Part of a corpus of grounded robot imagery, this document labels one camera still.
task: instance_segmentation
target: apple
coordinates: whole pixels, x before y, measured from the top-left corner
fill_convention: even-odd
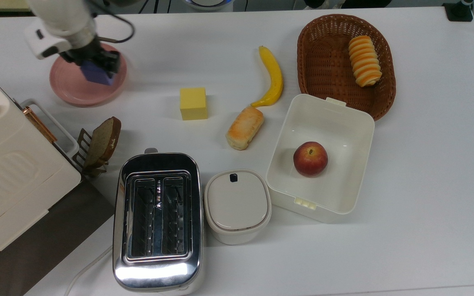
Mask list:
[[[315,177],[329,163],[327,151],[318,142],[305,142],[294,153],[294,166],[305,177]]]

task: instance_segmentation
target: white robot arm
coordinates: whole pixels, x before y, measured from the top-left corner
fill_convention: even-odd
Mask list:
[[[122,6],[138,0],[116,0]],[[84,0],[27,0],[39,18],[25,30],[25,39],[38,59],[60,54],[82,66],[92,62],[112,77],[120,66],[120,53],[100,45],[94,19]]]

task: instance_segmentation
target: purple block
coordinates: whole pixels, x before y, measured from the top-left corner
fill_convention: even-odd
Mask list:
[[[88,60],[85,60],[79,68],[87,81],[104,84],[106,86],[111,86],[113,84],[114,73],[113,77],[109,78],[103,69],[98,68]]]

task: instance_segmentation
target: wicker basket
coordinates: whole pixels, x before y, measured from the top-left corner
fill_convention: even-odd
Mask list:
[[[350,39],[359,35],[371,37],[382,72],[380,81],[365,88],[356,84],[348,51]],[[374,26],[352,15],[324,15],[303,28],[297,41],[297,78],[302,93],[339,99],[374,120],[389,111],[396,95],[387,41]]]

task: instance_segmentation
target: yellow cube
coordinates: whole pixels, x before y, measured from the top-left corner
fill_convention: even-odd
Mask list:
[[[182,120],[207,119],[205,88],[181,88],[180,113]]]

